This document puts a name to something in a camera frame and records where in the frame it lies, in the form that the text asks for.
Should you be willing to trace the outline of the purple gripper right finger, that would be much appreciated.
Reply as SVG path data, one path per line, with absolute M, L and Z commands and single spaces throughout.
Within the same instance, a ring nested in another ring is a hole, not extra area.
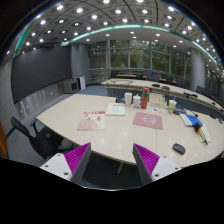
M 148 185 L 180 170 L 180 167 L 169 157 L 159 156 L 136 143 L 133 144 L 133 156 L 143 185 Z

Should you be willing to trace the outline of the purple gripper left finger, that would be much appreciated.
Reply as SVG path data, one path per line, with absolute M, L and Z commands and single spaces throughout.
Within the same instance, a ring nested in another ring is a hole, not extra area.
M 91 144 L 87 143 L 66 154 L 55 154 L 41 169 L 79 185 L 90 155 Z

